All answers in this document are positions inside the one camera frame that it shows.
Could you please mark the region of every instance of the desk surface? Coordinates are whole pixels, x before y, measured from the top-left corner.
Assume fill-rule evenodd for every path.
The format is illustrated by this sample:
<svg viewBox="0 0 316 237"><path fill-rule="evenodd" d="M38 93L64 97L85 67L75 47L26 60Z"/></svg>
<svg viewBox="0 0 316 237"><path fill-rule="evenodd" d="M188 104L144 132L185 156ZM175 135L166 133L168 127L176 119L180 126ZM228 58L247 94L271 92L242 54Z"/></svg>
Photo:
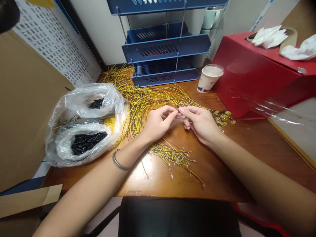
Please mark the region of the desk surface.
<svg viewBox="0 0 316 237"><path fill-rule="evenodd" d="M225 110L224 104L214 91L202 94L197 92L198 81L178 83L194 101L200 105ZM316 172L292 149L266 120L238 121L223 126L225 134L267 165L288 176L294 181L316 193ZM183 124L176 124L165 137L178 147L191 150L191 170L205 183L205 188L195 177L178 166L171 166L174 178L164 163L157 156L143 157L129 173L117 192L117 196L155 196L178 198L208 198L226 201L252 201L251 196L234 174L219 157L204 147L192 131L186 131ZM113 151L103 157L82 166L70 168L51 167L44 187L64 184L62 193L67 192L81 177L103 159L111 158Z"/></svg>

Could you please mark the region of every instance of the bracelet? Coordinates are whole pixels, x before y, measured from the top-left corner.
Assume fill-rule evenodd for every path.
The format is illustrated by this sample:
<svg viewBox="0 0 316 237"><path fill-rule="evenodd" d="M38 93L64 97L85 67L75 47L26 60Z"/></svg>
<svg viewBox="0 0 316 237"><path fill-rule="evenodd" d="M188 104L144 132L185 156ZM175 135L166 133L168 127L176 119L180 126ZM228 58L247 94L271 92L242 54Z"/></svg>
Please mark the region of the bracelet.
<svg viewBox="0 0 316 237"><path fill-rule="evenodd" d="M114 164L117 166L117 167L119 167L121 170L129 170L129 169L131 169L133 166L131 166L131 167L124 167L124 166L122 166L122 165L120 165L119 163L118 163L118 161L116 160L116 158L115 158L115 153L118 151L118 149L113 153L113 162L114 162Z"/></svg>

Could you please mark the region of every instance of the tissue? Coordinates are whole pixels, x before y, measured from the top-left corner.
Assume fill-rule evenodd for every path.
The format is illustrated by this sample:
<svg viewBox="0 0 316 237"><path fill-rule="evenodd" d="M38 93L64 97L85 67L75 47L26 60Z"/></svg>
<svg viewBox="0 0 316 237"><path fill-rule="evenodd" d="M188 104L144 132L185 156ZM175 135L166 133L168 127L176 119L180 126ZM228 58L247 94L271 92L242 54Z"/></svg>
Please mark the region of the tissue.
<svg viewBox="0 0 316 237"><path fill-rule="evenodd" d="M285 34L286 29L280 30L280 28L281 25L267 29L261 28L252 40L252 43L256 47L263 46L266 49L278 46L287 38Z"/></svg>
<svg viewBox="0 0 316 237"><path fill-rule="evenodd" d="M304 40L300 48L291 45L285 46L281 55L290 60L309 60L316 57L316 35Z"/></svg>

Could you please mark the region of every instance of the wire bundle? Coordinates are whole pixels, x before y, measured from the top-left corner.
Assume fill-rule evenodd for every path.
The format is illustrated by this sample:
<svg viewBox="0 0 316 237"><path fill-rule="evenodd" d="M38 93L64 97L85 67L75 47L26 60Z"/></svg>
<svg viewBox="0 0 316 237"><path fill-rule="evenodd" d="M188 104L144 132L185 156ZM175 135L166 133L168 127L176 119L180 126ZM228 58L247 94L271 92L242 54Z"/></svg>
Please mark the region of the wire bundle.
<svg viewBox="0 0 316 237"><path fill-rule="evenodd" d="M101 80L103 83L112 83L131 104L130 126L122 137L127 135L128 139L135 138L142 131L149 110L164 105L194 105L200 108L205 108L194 102L189 95L176 84L137 88L133 84L132 73L132 67L117 69L113 66L110 70L102 74L104 78ZM225 114L225 111L210 111L212 114L214 112ZM148 153L150 155L152 155L152 153L158 155L168 165L171 172L171 178L173 178L171 164L174 166L178 165L186 169L190 176L194 175L204 185L200 178L189 168L190 162L195 162L195 160L190 159L191 151L185 151L184 148L179 149L174 144L162 138L154 142L148 148Z"/></svg>

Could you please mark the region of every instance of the paper cup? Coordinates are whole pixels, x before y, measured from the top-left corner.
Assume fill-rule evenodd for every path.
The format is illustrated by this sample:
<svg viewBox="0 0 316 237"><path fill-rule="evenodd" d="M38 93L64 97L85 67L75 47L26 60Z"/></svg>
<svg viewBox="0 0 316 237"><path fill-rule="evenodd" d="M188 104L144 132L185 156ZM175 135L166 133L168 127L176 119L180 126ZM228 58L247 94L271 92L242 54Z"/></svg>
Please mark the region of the paper cup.
<svg viewBox="0 0 316 237"><path fill-rule="evenodd" d="M206 65L202 69L200 80L198 81L197 91L208 93L215 82L223 75L224 68L216 64Z"/></svg>

